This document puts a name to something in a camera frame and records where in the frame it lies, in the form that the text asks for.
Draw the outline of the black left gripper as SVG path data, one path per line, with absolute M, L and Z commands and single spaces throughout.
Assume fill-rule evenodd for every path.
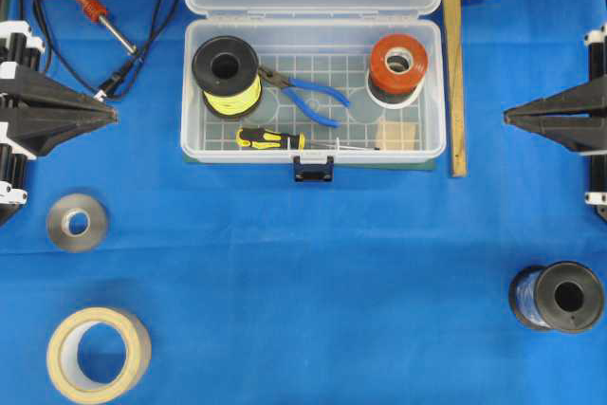
M 118 121 L 113 107 L 38 72 L 45 49 L 28 22 L 1 22 L 1 226 L 28 202 L 30 160 Z

